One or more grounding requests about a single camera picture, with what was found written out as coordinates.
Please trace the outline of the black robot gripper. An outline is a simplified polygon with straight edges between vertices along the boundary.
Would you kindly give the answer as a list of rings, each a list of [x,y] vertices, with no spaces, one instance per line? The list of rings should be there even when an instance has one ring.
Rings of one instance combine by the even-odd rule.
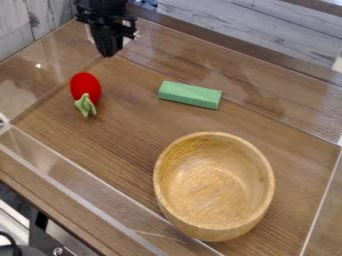
[[[123,49],[123,37],[135,39],[137,17],[127,9],[128,0],[73,0],[76,20],[91,25],[91,34],[103,57]]]

